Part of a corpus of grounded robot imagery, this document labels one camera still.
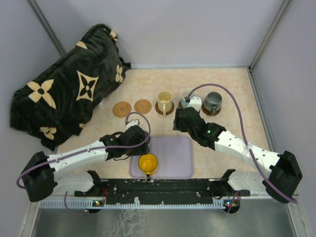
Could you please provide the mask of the cream ceramic mug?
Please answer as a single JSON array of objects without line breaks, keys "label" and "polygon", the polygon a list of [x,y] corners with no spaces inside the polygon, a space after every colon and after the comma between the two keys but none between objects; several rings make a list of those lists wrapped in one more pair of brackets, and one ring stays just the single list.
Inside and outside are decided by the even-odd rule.
[{"label": "cream ceramic mug", "polygon": [[166,104],[166,110],[169,111],[172,105],[172,94],[169,91],[161,91],[158,94],[158,102]]}]

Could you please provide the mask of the white light blue mug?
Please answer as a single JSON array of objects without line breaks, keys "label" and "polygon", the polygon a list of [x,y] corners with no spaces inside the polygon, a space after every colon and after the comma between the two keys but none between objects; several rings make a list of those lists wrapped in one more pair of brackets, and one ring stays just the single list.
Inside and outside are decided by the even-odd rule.
[{"label": "white light blue mug", "polygon": [[191,91],[192,89],[185,89],[181,93],[181,105],[183,108],[188,105],[188,102],[186,102],[185,97],[187,97]]}]

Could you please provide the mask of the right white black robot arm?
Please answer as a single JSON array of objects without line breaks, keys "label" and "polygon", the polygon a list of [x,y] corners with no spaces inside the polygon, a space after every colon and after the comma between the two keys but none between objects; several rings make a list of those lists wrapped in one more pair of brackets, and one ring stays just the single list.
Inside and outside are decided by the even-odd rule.
[{"label": "right white black robot arm", "polygon": [[263,178],[264,190],[282,203],[296,203],[292,197],[303,175],[295,155],[289,151],[282,154],[271,152],[239,139],[225,127],[205,122],[192,107],[178,108],[173,129],[186,132],[202,147],[231,155],[253,165]]}]

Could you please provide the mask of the woven rattan coaster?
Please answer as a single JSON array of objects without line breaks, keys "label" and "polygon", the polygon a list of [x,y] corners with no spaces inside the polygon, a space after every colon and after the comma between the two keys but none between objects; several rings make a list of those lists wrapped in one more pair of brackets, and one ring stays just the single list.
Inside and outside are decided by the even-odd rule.
[{"label": "woven rattan coaster", "polygon": [[118,118],[126,117],[130,112],[131,105],[125,101],[118,102],[113,107],[113,114]]},{"label": "woven rattan coaster", "polygon": [[135,112],[140,114],[147,114],[152,108],[152,104],[150,101],[146,99],[140,99],[134,104]]}]

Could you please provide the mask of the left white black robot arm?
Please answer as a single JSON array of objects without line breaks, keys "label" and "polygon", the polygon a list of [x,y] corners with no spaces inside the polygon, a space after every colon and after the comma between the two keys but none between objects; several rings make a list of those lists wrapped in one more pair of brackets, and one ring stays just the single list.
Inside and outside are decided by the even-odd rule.
[{"label": "left white black robot arm", "polygon": [[123,155],[140,156],[149,153],[150,134],[133,125],[125,132],[105,135],[94,143],[63,154],[32,156],[21,179],[29,201],[38,202],[51,195],[74,193],[77,197],[93,197],[103,190],[96,171],[73,174],[88,164],[108,161]]}]

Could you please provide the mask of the grey ceramic mug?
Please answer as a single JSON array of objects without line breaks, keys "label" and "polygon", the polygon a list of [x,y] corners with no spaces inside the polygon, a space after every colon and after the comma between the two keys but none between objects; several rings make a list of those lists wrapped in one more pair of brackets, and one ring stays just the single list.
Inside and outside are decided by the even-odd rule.
[{"label": "grey ceramic mug", "polygon": [[212,114],[222,107],[222,96],[218,92],[210,92],[204,99],[204,106],[207,110],[209,110]]}]

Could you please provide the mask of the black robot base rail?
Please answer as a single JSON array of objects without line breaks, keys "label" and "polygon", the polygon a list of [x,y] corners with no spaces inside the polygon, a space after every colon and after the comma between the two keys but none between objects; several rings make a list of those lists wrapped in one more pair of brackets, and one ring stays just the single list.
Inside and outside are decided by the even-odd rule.
[{"label": "black robot base rail", "polygon": [[76,197],[100,197],[106,204],[207,204],[213,198],[232,197],[235,190],[227,179],[108,179],[98,182],[90,191],[76,191]]}]

